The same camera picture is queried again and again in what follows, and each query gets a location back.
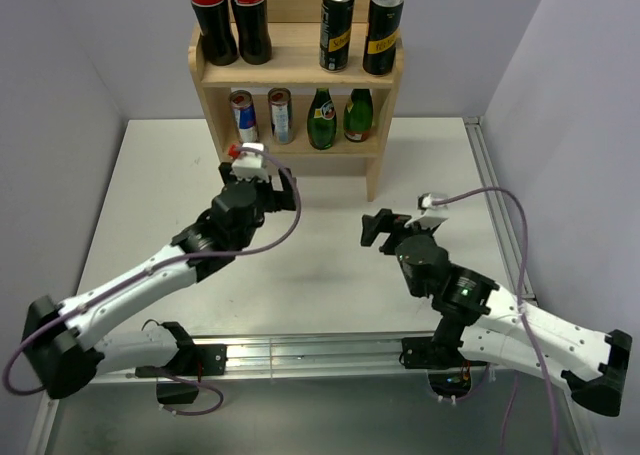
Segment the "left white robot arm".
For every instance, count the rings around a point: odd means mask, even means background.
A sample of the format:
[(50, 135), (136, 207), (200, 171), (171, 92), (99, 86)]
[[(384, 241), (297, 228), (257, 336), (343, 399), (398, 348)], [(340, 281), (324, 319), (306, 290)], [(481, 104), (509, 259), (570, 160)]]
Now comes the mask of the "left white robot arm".
[(43, 296), (28, 309), (20, 354), (51, 399), (67, 398), (96, 376), (153, 367), (177, 375), (196, 363), (193, 339), (177, 322), (147, 333), (112, 331), (160, 299), (204, 281), (236, 258), (255, 254), (250, 244), (268, 213), (301, 212), (291, 171), (282, 167), (275, 189), (264, 161), (247, 154), (219, 166), (221, 192), (196, 221), (156, 254), (125, 274), (60, 302)]

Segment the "red bull can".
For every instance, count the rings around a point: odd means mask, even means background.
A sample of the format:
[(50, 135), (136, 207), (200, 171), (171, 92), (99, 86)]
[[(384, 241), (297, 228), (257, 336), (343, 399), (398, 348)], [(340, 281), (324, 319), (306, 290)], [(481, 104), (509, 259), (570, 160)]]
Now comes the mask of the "red bull can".
[(256, 143), (259, 129), (252, 95), (246, 90), (236, 90), (229, 96), (235, 128), (241, 143)]
[(273, 88), (268, 93), (271, 128), (274, 140), (289, 144), (294, 139), (291, 93), (286, 88)]

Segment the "black can yellow label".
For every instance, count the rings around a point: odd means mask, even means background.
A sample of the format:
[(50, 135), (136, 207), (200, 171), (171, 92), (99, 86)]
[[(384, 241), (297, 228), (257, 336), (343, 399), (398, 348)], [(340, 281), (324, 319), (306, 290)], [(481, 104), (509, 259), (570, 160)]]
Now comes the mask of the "black can yellow label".
[(392, 71), (404, 0), (370, 0), (363, 69), (374, 76)]

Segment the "green glass bottle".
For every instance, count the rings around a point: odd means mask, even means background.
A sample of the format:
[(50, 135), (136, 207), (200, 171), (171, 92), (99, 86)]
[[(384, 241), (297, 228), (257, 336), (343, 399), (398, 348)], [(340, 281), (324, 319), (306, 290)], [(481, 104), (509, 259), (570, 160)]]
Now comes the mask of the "green glass bottle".
[(337, 133), (337, 118), (328, 88), (318, 88), (307, 115), (307, 134), (311, 146), (318, 150), (330, 148)]

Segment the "Red Bull can front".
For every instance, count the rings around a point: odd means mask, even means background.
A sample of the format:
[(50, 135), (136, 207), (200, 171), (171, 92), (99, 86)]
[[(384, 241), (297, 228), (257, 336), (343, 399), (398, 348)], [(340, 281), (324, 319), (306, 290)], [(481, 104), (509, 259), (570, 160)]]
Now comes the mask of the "Red Bull can front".
[(246, 90), (236, 90), (229, 96), (235, 128), (241, 143), (256, 143), (259, 129), (252, 95)]

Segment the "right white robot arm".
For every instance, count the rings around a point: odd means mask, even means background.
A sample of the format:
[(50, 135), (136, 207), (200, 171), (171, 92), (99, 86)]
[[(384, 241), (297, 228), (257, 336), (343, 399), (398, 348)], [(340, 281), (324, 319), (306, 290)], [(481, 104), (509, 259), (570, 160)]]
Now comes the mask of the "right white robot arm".
[(362, 218), (361, 245), (386, 235), (380, 252), (396, 258), (410, 295), (428, 298), (441, 316), (433, 334), (403, 339), (399, 361), (405, 368), (497, 364), (548, 377), (591, 412), (619, 415), (632, 348), (629, 334), (593, 331), (518, 302), (493, 279), (453, 263), (434, 232), (389, 209)]

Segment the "black Schweppes can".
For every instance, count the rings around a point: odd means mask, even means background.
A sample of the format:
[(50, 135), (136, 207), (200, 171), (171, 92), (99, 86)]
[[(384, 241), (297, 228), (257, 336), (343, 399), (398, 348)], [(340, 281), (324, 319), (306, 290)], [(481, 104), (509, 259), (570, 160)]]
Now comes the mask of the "black Schweppes can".
[(354, 5), (355, 0), (322, 0), (319, 63), (326, 71), (348, 64)]

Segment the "green bottle yellow label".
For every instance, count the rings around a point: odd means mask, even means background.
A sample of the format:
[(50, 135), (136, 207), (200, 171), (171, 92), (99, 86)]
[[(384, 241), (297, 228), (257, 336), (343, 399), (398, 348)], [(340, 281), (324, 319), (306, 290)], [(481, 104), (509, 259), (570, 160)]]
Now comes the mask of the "green bottle yellow label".
[(343, 131), (351, 142), (365, 141), (373, 124), (373, 101), (369, 89), (354, 89), (345, 106)]

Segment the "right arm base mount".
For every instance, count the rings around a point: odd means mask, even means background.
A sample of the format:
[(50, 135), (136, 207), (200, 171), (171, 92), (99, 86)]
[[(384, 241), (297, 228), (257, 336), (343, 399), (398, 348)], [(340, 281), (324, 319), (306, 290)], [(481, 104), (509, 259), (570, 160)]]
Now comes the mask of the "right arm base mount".
[(426, 370), (437, 397), (456, 400), (471, 391), (471, 363), (456, 350), (435, 346), (431, 336), (402, 338), (399, 363), (408, 370)]

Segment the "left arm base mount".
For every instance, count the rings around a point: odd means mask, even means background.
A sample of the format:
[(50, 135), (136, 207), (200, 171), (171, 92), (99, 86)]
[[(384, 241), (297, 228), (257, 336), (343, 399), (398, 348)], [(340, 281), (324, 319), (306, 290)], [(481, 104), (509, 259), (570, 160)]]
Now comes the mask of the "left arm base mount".
[[(176, 416), (194, 417), (213, 413), (222, 407), (223, 393), (206, 377), (223, 375), (226, 362), (227, 347), (224, 344), (191, 345), (181, 348), (164, 366), (137, 367), (134, 376), (156, 380), (156, 400), (162, 410)], [(193, 404), (205, 391), (215, 394), (217, 402), (208, 409), (187, 410), (186, 406)]]

